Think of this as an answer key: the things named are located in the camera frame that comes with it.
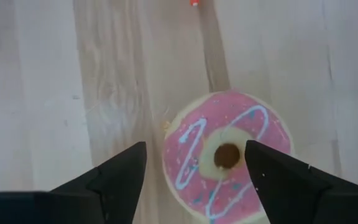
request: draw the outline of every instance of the toy donut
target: toy donut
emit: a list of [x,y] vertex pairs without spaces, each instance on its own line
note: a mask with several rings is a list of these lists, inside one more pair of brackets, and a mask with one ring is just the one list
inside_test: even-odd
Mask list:
[[177,114],[165,135],[163,171],[171,192],[192,215],[214,224],[265,216],[244,159],[249,139],[292,154],[282,119],[250,95],[211,93]]

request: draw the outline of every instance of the orange object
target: orange object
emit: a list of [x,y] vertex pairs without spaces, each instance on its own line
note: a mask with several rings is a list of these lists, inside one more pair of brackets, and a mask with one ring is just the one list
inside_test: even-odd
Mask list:
[[200,3],[200,0],[190,0],[192,6],[198,6],[198,3]]

